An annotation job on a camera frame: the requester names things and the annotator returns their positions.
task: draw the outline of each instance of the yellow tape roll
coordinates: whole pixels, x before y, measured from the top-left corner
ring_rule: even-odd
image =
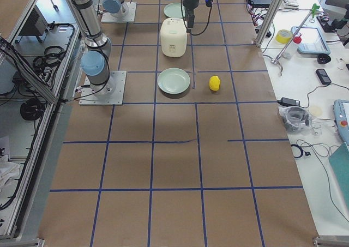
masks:
[[[276,34],[275,40],[281,44],[287,44],[292,36],[293,34],[288,30],[279,30]]]

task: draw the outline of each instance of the plate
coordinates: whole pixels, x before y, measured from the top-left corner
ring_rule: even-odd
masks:
[[[188,73],[182,69],[169,68],[158,76],[159,88],[168,94],[183,93],[190,85]]]
[[[164,14],[168,18],[183,18],[182,12],[180,11],[180,6],[182,6],[183,15],[185,15],[185,8],[180,3],[170,3],[165,6]]]

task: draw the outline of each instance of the yellow rubber duck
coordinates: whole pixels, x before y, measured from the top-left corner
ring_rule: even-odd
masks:
[[[214,75],[209,79],[208,86],[212,91],[218,91],[220,86],[220,79],[218,76]]]

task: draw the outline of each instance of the blue joint cap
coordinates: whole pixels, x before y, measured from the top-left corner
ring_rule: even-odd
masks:
[[[119,0],[103,0],[104,9],[111,14],[116,14],[121,9],[121,2]]]
[[[105,65],[103,55],[96,51],[89,51],[81,58],[81,68],[88,76],[99,75]]]

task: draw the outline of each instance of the keyboard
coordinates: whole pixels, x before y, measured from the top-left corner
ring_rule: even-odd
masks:
[[[284,8],[297,9],[299,7],[299,4],[298,4],[297,0],[283,0],[282,6]]]

